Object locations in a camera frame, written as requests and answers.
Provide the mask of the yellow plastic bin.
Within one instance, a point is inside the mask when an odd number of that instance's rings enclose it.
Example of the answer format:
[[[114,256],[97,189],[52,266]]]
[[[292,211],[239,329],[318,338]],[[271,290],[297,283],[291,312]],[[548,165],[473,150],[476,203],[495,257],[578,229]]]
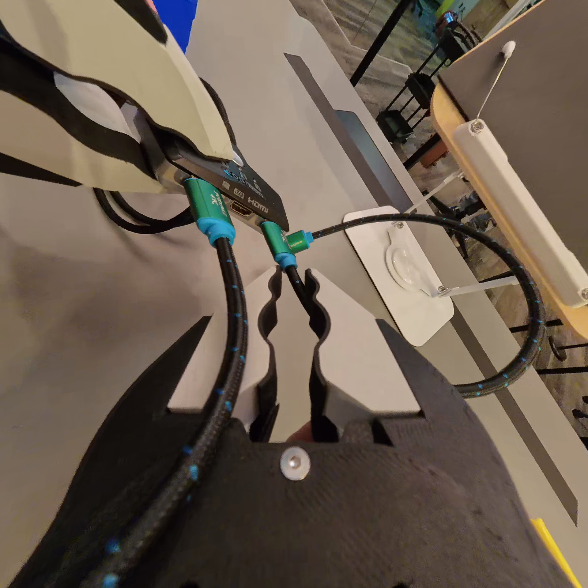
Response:
[[[537,534],[539,535],[540,539],[543,541],[543,544],[548,549],[549,553],[555,559],[561,570],[567,576],[569,582],[574,587],[582,587],[580,582],[578,581],[576,575],[573,573],[569,563],[564,558],[561,549],[558,547],[557,543],[555,542],[553,536],[548,531],[546,523],[541,518],[533,518],[531,520],[533,527]]]

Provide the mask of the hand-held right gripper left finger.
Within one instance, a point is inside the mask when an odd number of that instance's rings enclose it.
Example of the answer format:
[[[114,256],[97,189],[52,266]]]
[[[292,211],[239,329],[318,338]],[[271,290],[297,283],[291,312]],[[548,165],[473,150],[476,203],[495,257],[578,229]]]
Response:
[[[281,292],[282,271],[278,266],[245,287],[247,360],[232,415],[241,421],[253,442],[270,440],[279,411],[275,350],[269,334],[277,324],[276,302]],[[225,311],[212,315],[168,403],[173,412],[195,413],[204,407],[221,367],[227,321]]]

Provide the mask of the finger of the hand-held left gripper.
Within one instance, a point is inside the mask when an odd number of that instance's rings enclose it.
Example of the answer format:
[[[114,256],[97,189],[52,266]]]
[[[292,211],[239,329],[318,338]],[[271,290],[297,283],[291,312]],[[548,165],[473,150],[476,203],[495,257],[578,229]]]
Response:
[[[1,1],[1,31],[25,55],[129,99],[203,156],[233,158],[224,122],[146,1]]]
[[[1,172],[111,192],[180,194],[162,185],[115,100],[1,47]]]

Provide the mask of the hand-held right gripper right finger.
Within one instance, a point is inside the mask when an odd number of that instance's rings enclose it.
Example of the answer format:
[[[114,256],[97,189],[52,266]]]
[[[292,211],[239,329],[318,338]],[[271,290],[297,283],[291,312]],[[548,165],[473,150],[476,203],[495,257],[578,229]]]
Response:
[[[309,379],[313,440],[337,442],[354,421],[418,415],[377,319],[315,269],[305,272],[305,294],[318,338]]]

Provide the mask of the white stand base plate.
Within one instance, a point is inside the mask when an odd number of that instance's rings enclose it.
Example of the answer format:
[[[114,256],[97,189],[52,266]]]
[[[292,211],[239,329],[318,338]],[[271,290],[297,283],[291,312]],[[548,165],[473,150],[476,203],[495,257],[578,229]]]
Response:
[[[429,259],[406,222],[376,222],[351,227],[351,221],[397,214],[392,206],[352,212],[344,230],[366,273],[403,337],[423,346],[454,314]]]

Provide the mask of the wooden stand board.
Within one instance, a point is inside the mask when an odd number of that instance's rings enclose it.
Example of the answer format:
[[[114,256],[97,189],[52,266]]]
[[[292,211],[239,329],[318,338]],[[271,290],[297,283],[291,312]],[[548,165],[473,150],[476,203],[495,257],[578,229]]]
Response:
[[[435,129],[558,318],[587,339],[587,305],[557,297],[453,133],[481,119],[587,271],[587,1],[542,1],[440,76]]]

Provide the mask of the black port adapter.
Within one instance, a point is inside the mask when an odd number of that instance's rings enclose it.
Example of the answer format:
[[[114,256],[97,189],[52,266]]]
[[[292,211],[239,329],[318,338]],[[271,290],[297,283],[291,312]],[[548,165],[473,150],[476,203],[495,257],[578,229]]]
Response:
[[[289,230],[281,197],[249,166],[237,147],[233,147],[232,159],[210,159],[183,139],[151,127],[142,144],[156,178],[168,190],[182,187],[188,177],[201,179],[220,192],[232,215],[257,231],[265,221]]]

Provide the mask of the blue plastic bin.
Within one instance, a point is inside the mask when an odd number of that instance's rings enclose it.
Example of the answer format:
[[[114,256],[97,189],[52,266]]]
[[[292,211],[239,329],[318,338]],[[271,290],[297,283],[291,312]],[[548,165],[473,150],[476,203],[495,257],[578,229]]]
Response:
[[[151,3],[185,54],[192,33],[198,1],[152,1]]]

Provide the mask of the black tripod stand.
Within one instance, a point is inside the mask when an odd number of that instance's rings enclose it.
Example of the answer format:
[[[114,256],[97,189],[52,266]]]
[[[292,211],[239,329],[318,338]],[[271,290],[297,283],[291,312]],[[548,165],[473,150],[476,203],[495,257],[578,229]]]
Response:
[[[376,36],[375,40],[372,42],[371,46],[366,51],[361,62],[358,64],[356,70],[351,75],[349,81],[353,87],[355,87],[363,78],[367,69],[370,67],[371,63],[378,55],[379,51],[384,46],[386,40],[390,37],[394,28],[398,25],[402,16],[405,14],[406,10],[408,9],[411,3],[411,1],[398,1],[394,10],[382,26],[378,35]]]

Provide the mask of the dark desk hatch panel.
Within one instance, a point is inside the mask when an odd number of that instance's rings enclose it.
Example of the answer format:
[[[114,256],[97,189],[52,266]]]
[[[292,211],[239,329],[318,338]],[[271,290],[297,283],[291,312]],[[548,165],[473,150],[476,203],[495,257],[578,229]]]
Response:
[[[390,205],[394,206],[399,212],[406,212],[413,203],[373,142],[363,123],[357,117],[357,114],[340,109],[336,109],[334,113],[358,148],[383,191],[386,192]]]

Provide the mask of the white stand bar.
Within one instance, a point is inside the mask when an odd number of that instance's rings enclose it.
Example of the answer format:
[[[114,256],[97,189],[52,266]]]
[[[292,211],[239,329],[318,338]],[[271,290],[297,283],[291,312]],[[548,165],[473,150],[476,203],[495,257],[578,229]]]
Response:
[[[481,119],[462,123],[453,139],[561,302],[573,308],[587,305],[586,270],[541,211],[487,124]]]

